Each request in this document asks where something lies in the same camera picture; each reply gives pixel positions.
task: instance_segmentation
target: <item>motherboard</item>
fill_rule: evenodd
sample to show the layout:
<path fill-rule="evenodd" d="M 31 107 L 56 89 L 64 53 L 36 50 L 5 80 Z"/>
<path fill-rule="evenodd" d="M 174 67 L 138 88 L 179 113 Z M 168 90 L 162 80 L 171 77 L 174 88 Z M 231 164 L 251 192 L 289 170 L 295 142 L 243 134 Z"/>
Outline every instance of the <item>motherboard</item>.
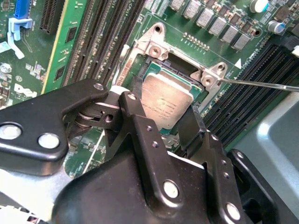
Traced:
<path fill-rule="evenodd" d="M 130 90 L 139 77 L 168 150 L 181 149 L 189 106 L 228 150 L 288 92 L 215 75 L 298 85 L 299 0 L 0 0 L 0 109 L 85 78 Z M 105 153 L 93 128 L 70 141 L 65 170 L 77 177 Z"/>

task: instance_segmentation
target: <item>capacitor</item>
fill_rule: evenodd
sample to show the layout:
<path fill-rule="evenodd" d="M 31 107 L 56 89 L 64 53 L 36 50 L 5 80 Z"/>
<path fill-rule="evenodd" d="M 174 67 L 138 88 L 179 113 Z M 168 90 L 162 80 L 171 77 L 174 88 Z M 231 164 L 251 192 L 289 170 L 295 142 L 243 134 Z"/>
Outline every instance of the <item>capacitor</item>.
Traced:
<path fill-rule="evenodd" d="M 280 34 L 285 30 L 285 24 L 272 20 L 268 23 L 268 30 L 275 34 Z"/>
<path fill-rule="evenodd" d="M 267 10 L 268 5 L 268 0 L 252 0 L 249 8 L 250 11 L 253 13 L 261 13 Z"/>

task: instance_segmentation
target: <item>electronic chip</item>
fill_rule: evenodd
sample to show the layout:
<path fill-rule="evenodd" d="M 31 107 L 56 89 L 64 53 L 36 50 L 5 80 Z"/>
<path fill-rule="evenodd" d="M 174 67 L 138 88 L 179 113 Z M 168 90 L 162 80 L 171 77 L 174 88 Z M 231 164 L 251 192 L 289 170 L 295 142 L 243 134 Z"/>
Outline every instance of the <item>electronic chip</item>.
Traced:
<path fill-rule="evenodd" d="M 230 23 L 233 25 L 236 25 L 240 18 L 241 18 L 241 16 L 239 14 L 234 14 L 232 19 L 230 20 Z"/>
<path fill-rule="evenodd" d="M 299 20 L 295 20 L 287 29 L 288 32 L 296 37 L 299 37 Z"/>
<path fill-rule="evenodd" d="M 239 39 L 234 43 L 233 48 L 237 50 L 242 50 L 245 45 L 250 41 L 250 37 L 242 34 Z"/>
<path fill-rule="evenodd" d="M 170 7 L 173 10 L 178 11 L 181 8 L 183 3 L 184 3 L 184 0 L 172 0 L 171 3 L 170 3 Z"/>
<path fill-rule="evenodd" d="M 148 118 L 170 130 L 200 93 L 198 86 L 152 62 L 143 77 L 141 103 Z"/>
<path fill-rule="evenodd" d="M 64 73 L 65 66 L 57 70 L 54 81 L 58 80 Z"/>
<path fill-rule="evenodd" d="M 231 43 L 237 33 L 238 33 L 238 30 L 235 27 L 229 26 L 228 30 L 225 32 L 225 34 L 221 38 L 221 41 L 224 41 L 226 43 Z"/>
<path fill-rule="evenodd" d="M 209 0 L 209 1 L 206 3 L 206 6 L 207 6 L 208 8 L 212 8 L 213 5 L 215 4 L 215 2 L 216 2 L 216 0 Z"/>
<path fill-rule="evenodd" d="M 8 98 L 8 96 L 9 96 L 9 89 L 3 88 L 2 89 L 2 95 Z"/>
<path fill-rule="evenodd" d="M 213 25 L 211 26 L 211 28 L 209 29 L 209 33 L 217 36 L 223 30 L 225 25 L 226 25 L 225 19 L 218 17 L 213 23 Z"/>
<path fill-rule="evenodd" d="M 285 19 L 288 17 L 289 14 L 290 14 L 290 10 L 289 10 L 289 8 L 288 8 L 287 6 L 281 6 L 281 7 L 277 10 L 277 12 L 276 12 L 274 18 L 275 18 L 277 21 L 283 21 L 283 20 L 285 20 Z"/>
<path fill-rule="evenodd" d="M 229 10 L 229 7 L 226 5 L 223 5 L 218 13 L 219 16 L 224 17 L 224 15 L 226 14 L 226 12 Z"/>
<path fill-rule="evenodd" d="M 196 24 L 200 27 L 205 28 L 213 15 L 214 13 L 210 9 L 205 8 L 205 10 L 200 14 L 198 20 L 196 21 Z"/>
<path fill-rule="evenodd" d="M 247 21 L 247 22 L 245 23 L 245 25 L 242 27 L 242 31 L 243 31 L 244 33 L 247 33 L 248 30 L 249 30 L 251 27 L 252 27 L 252 23 L 249 22 L 249 21 Z"/>
<path fill-rule="evenodd" d="M 291 7 L 291 6 L 295 3 L 295 1 L 296 1 L 296 0 L 288 0 L 288 1 L 286 2 L 286 6 Z"/>
<path fill-rule="evenodd" d="M 191 0 L 184 11 L 184 17 L 192 19 L 198 12 L 199 7 L 200 3 L 198 1 Z"/>
<path fill-rule="evenodd" d="M 69 31 L 67 33 L 67 37 L 66 37 L 66 40 L 65 40 L 66 43 L 75 38 L 76 31 L 77 31 L 77 27 L 69 28 Z"/>

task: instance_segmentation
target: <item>blue connector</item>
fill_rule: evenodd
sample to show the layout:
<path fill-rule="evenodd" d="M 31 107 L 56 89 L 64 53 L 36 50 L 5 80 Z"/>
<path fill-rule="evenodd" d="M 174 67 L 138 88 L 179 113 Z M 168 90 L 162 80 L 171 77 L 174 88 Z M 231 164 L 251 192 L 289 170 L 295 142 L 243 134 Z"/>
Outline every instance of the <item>blue connector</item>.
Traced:
<path fill-rule="evenodd" d="M 14 17 L 16 19 L 26 19 L 29 17 L 30 0 L 17 0 L 15 4 Z"/>

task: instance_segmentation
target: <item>pcie slot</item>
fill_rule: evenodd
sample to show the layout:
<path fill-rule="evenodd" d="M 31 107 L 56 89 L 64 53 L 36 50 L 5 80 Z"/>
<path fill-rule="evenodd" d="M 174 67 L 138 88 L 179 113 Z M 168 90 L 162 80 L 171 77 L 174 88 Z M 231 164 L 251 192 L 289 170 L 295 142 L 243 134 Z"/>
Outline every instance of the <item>pcie slot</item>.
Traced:
<path fill-rule="evenodd" d="M 276 50 L 277 48 L 270 48 L 269 50 L 264 51 L 261 57 L 269 59 L 276 52 Z M 251 66 L 251 69 L 248 70 L 242 77 L 239 77 L 239 79 L 248 81 L 255 80 L 254 75 L 257 74 L 260 67 L 265 63 L 265 61 L 256 61 L 253 63 L 254 64 Z M 225 95 L 220 99 L 220 101 L 214 105 L 215 108 L 218 107 L 217 111 L 215 113 L 208 113 L 208 115 L 204 118 L 205 124 L 207 124 L 208 126 L 212 125 L 218 119 L 220 113 L 229 106 L 229 102 L 238 94 L 240 94 L 243 88 L 244 85 L 232 85 L 225 93 Z"/>
<path fill-rule="evenodd" d="M 129 2 L 129 0 L 118 1 L 116 9 L 113 11 L 111 16 L 111 22 L 108 23 L 108 27 L 104 30 L 104 41 L 101 42 L 101 45 L 97 49 L 96 56 L 91 64 L 91 68 L 87 77 L 92 77 L 94 79 L 97 77 L 97 73 L 100 69 L 102 61 L 104 60 L 104 56 L 108 48 L 111 46 L 111 41 L 116 37 L 115 32 L 117 31 L 117 28 L 121 26 L 120 20 L 124 17 L 126 13 L 125 9 L 128 7 Z"/>
<path fill-rule="evenodd" d="M 124 27 L 120 30 L 119 34 L 118 34 L 118 39 L 120 41 L 116 42 L 116 45 L 114 46 L 113 50 L 110 52 L 110 57 L 109 60 L 107 61 L 107 64 L 105 66 L 104 71 L 102 72 L 102 74 L 104 74 L 103 76 L 101 76 L 101 82 L 103 82 L 105 85 L 107 84 L 109 78 L 112 75 L 112 72 L 117 64 L 117 59 L 120 57 L 121 51 L 122 51 L 122 47 L 123 45 L 127 42 L 134 26 L 135 23 L 139 17 L 139 14 L 141 13 L 144 3 L 146 2 L 146 0 L 137 0 L 133 3 L 132 6 L 132 10 L 128 16 L 128 18 L 126 19 L 126 22 L 124 24 Z"/>
<path fill-rule="evenodd" d="M 278 53 L 275 55 L 274 60 L 279 61 L 282 60 L 284 56 L 282 53 Z M 280 63 L 269 64 L 262 72 L 258 73 L 258 77 L 255 79 L 257 82 L 271 82 L 268 81 L 267 78 L 269 77 L 270 73 L 276 69 Z M 209 125 L 208 128 L 213 129 L 215 132 L 216 130 L 221 129 L 224 125 L 226 125 L 230 119 L 230 117 L 226 117 L 227 114 L 238 114 L 238 109 L 243 105 L 250 105 L 247 100 L 251 97 L 251 95 L 256 91 L 257 87 L 251 86 L 244 86 L 243 91 L 240 95 L 236 95 L 235 98 L 229 103 L 230 106 L 226 107 L 222 112 L 221 115 L 219 114 L 217 120 L 221 120 L 222 122 L 218 122 L 216 125 Z"/>
<path fill-rule="evenodd" d="M 281 72 L 283 70 L 286 70 L 286 68 L 290 68 L 293 65 L 293 63 L 291 62 L 291 64 L 289 65 L 283 65 L 283 67 L 281 69 L 279 69 L 278 71 L 273 71 L 276 74 L 279 74 L 279 76 L 274 76 L 274 77 L 270 77 L 270 80 L 266 80 L 266 82 L 268 83 L 279 83 L 279 80 L 284 77 L 285 72 Z M 244 102 L 245 106 L 244 107 L 239 107 L 237 110 L 233 110 L 235 114 L 238 114 L 237 117 L 231 117 L 230 119 L 226 120 L 226 127 L 221 129 L 218 128 L 217 130 L 214 129 L 214 131 L 216 133 L 219 133 L 219 138 L 223 137 L 225 133 L 229 133 L 230 132 L 230 128 L 233 126 L 233 124 L 236 124 L 236 122 L 239 122 L 240 120 L 243 119 L 244 116 L 246 116 L 248 113 L 251 113 L 252 111 L 252 107 L 256 104 L 260 104 L 261 100 L 260 98 L 263 98 L 264 95 L 266 95 L 269 92 L 269 89 L 267 88 L 262 88 L 262 87 L 251 87 L 252 91 L 254 92 L 253 97 L 252 96 L 246 96 L 245 98 L 240 98 L 242 99 L 242 102 Z"/>
<path fill-rule="evenodd" d="M 92 51 L 92 47 L 94 42 L 96 41 L 96 34 L 100 28 L 100 24 L 102 20 L 106 18 L 106 15 L 110 9 L 110 5 L 112 0 L 109 1 L 101 1 L 99 2 L 96 9 L 96 16 L 93 18 L 91 26 L 88 28 L 88 33 L 85 38 L 84 46 L 80 52 L 80 56 L 78 59 L 78 63 L 75 67 L 72 77 L 72 83 L 79 81 L 82 79 L 82 75 L 84 74 L 85 65 L 88 63 L 89 55 Z"/>
<path fill-rule="evenodd" d="M 46 0 L 41 18 L 40 29 L 51 35 L 56 33 L 64 0 Z"/>
<path fill-rule="evenodd" d="M 294 75 L 288 77 L 283 84 L 288 85 L 290 84 L 297 76 L 299 75 L 299 67 L 297 67 L 297 70 L 294 72 Z M 253 113 L 249 113 L 249 117 L 241 120 L 240 123 L 245 123 L 245 125 L 240 126 L 236 125 L 234 130 L 229 130 L 226 132 L 226 135 L 222 138 L 222 143 L 224 146 L 226 146 L 228 143 L 230 143 L 237 135 L 239 132 L 241 132 L 248 123 L 253 121 L 270 103 L 272 100 L 274 100 L 279 94 L 281 93 L 280 90 L 268 90 L 267 94 L 259 101 L 263 102 L 263 104 L 256 104 L 254 108 L 252 108 Z"/>
<path fill-rule="evenodd" d="M 71 56 L 70 56 L 70 59 L 67 64 L 67 70 L 66 70 L 66 73 L 64 76 L 64 81 L 62 82 L 62 86 L 65 86 L 69 83 L 69 79 L 73 74 L 73 68 L 75 68 L 76 63 L 78 61 L 78 59 L 77 59 L 78 49 L 85 39 L 86 30 L 89 27 L 88 24 L 89 24 L 89 21 L 90 21 L 92 12 L 93 12 L 92 9 L 93 9 L 95 1 L 96 0 L 89 0 L 86 5 L 86 8 L 85 8 L 85 11 L 84 11 L 84 14 L 82 16 L 82 20 L 81 20 L 81 23 L 79 26 L 77 38 L 75 41 L 75 46 L 73 47 L 73 50 L 71 51 Z"/>

